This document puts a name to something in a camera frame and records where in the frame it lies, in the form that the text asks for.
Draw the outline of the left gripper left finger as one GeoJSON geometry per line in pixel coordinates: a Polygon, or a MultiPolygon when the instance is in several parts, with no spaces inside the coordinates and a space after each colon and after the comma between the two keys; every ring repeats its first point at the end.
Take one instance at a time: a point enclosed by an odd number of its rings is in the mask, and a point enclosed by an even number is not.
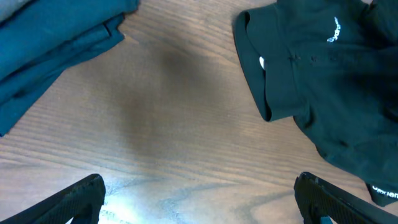
{"type": "Polygon", "coordinates": [[[102,176],[90,174],[1,224],[97,224],[105,193],[102,176]]]}

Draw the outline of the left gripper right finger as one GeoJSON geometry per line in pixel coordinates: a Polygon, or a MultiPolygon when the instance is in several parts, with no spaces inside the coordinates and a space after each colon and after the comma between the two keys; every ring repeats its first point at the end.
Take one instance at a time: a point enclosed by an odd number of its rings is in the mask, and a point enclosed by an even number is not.
{"type": "Polygon", "coordinates": [[[302,172],[296,178],[294,195],[304,224],[397,223],[397,216],[309,172],[302,172]]]}

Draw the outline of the black polo shirt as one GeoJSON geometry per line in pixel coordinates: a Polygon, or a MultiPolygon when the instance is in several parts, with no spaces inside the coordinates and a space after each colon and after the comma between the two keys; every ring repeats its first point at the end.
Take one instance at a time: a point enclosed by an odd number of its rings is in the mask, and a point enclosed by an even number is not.
{"type": "Polygon", "coordinates": [[[397,201],[397,1],[279,0],[247,9],[234,43],[267,122],[291,117],[372,201],[397,201]]]}

